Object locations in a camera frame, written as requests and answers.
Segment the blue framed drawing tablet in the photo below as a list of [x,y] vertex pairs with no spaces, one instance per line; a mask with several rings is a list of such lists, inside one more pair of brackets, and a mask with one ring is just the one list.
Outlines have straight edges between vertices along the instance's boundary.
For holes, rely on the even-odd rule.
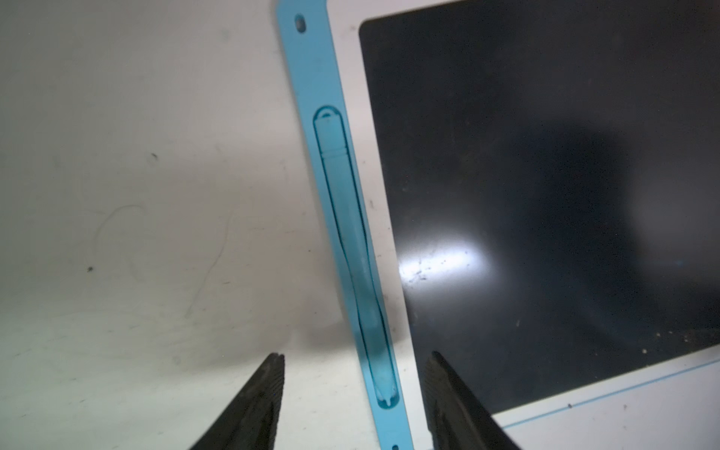
[[[719,446],[716,1],[280,1],[381,448],[440,353],[527,449]],[[313,118],[343,117],[399,402],[377,402]]]

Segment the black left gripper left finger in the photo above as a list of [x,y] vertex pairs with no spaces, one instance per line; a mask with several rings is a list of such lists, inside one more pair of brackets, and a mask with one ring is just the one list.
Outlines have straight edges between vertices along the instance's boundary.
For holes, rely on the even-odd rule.
[[191,449],[273,449],[284,381],[285,357],[272,352]]

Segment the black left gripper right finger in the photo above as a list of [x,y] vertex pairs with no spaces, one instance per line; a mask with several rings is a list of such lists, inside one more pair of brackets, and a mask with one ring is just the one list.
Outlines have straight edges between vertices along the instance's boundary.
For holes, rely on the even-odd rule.
[[519,450],[439,352],[427,359],[423,398],[435,449]]

